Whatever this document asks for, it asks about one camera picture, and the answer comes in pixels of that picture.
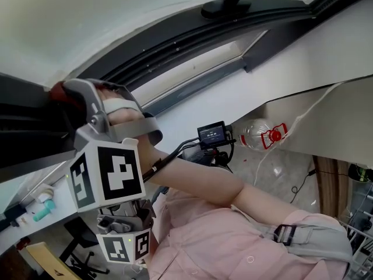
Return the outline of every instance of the small display screen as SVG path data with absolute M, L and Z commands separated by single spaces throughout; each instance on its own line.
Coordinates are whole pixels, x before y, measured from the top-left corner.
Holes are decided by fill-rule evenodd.
M 225 133 L 222 125 L 199 131 L 200 140 L 206 144 L 215 144 L 220 141 L 225 141 Z

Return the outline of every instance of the glass pane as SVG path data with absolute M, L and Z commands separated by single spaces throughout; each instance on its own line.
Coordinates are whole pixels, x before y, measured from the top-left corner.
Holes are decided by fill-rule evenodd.
M 249 32 L 236 41 L 190 59 L 135 89 L 132 94 L 141 106 L 148 106 L 193 77 L 239 58 L 263 34 L 262 31 Z
M 0 72 L 52 85 L 124 35 L 207 1 L 0 0 Z

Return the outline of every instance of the person's hand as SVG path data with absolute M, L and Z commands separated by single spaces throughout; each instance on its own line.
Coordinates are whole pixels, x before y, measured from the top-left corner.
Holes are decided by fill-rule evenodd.
M 108 100 L 113 98 L 123 97 L 111 90 L 108 89 L 97 89 L 97 93 L 100 96 L 101 100 Z M 118 109 L 115 112 L 112 112 L 108 115 L 108 119 L 111 125 L 122 124 L 128 121 L 144 119 L 144 115 L 141 112 L 138 112 L 134 109 Z M 147 172 L 152 168 L 153 164 L 159 160 L 158 150 L 150 143 L 149 137 L 147 135 L 142 135 L 137 138 L 139 140 L 138 152 L 140 158 L 140 165 L 142 173 Z

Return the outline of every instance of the shirt button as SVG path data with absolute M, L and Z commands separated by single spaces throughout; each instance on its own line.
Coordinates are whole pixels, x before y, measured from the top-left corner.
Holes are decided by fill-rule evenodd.
M 248 258 L 246 258 L 246 261 L 249 263 L 249 264 L 252 264 L 254 262 L 254 256 L 249 256 Z

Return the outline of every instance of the white cable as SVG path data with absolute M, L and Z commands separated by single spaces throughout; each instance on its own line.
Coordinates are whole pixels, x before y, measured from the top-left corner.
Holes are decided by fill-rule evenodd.
M 276 143 L 273 145 L 273 148 L 271 148 L 268 153 L 264 156 L 264 158 L 259 162 L 259 165 L 258 165 L 258 168 L 256 169 L 256 173 L 255 173 L 255 180 L 254 180 L 254 186 L 256 184 L 256 180 L 258 179 L 258 172 L 259 172 L 259 169 L 261 167 L 261 164 L 263 163 L 263 161 L 266 159 L 266 157 L 270 154 L 270 152 L 272 150 L 274 150 L 278 145 L 281 145 L 285 142 L 286 138 L 290 137 L 290 135 L 292 135 L 292 133 L 294 132 L 297 124 L 318 104 L 320 103 L 331 91 L 333 91 L 334 89 L 336 89 L 339 85 L 342 85 L 344 84 L 344 82 L 340 82 L 340 83 L 335 83 L 333 86 L 329 87 L 327 89 L 327 91 L 305 112 L 303 113 L 302 115 L 299 115 L 295 118 L 291 128 L 288 130 L 288 132 L 285 134 L 284 138 L 279 142 L 279 143 Z

